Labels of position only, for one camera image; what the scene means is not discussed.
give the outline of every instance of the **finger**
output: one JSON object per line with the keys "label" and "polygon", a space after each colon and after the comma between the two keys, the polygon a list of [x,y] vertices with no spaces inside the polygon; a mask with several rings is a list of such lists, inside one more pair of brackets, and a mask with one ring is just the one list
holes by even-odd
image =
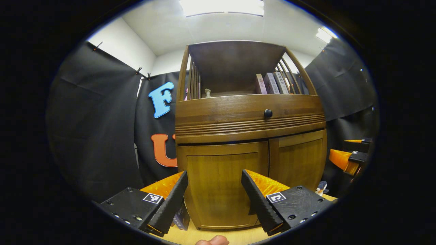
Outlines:
{"label": "finger", "polygon": [[211,243],[206,240],[200,240],[195,245],[211,245]]}
{"label": "finger", "polygon": [[227,241],[225,236],[217,235],[210,240],[211,245],[228,245],[230,242]]}

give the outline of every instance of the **white wall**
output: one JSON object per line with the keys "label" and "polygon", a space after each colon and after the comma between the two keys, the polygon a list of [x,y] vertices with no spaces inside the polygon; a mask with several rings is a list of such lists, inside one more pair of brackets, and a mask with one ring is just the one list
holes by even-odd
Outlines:
{"label": "white wall", "polygon": [[142,67],[141,73],[144,75],[151,71],[156,59],[153,51],[121,17],[104,26],[88,41],[95,46],[103,42],[99,46],[101,50],[135,70]]}
{"label": "white wall", "polygon": [[[151,75],[154,76],[173,71],[180,71],[184,51],[184,49],[181,49],[156,57]],[[308,54],[300,53],[297,51],[292,51],[292,53],[295,55],[295,57],[298,59],[303,67],[306,67],[315,58]],[[285,55],[285,60],[291,71],[297,73],[297,68],[287,55]]]}

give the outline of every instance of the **cabinet door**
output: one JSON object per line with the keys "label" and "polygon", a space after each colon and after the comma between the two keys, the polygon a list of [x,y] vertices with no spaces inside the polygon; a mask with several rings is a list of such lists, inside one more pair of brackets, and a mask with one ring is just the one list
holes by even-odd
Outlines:
{"label": "cabinet door", "polygon": [[269,177],[289,187],[315,191],[327,154],[327,133],[320,130],[269,140]]}
{"label": "cabinet door", "polygon": [[268,141],[178,146],[179,171],[186,170],[184,198],[197,228],[231,229],[253,226],[250,200],[241,185],[242,170],[268,175]]}

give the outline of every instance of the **black knob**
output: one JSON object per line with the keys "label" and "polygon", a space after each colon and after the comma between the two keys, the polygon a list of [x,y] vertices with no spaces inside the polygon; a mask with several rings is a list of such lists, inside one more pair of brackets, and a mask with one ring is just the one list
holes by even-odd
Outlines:
{"label": "black knob", "polygon": [[266,109],[265,112],[263,113],[263,115],[265,117],[272,117],[273,116],[273,111],[270,109]]}

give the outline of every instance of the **ceiling light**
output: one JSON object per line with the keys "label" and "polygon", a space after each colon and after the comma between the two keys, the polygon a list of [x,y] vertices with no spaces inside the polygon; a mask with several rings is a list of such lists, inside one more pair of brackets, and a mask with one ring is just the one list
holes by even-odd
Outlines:
{"label": "ceiling light", "polygon": [[332,37],[337,38],[336,34],[330,31],[327,27],[318,28],[317,38],[329,43]]}
{"label": "ceiling light", "polygon": [[263,16],[263,0],[180,0],[186,17],[211,13],[241,13]]}

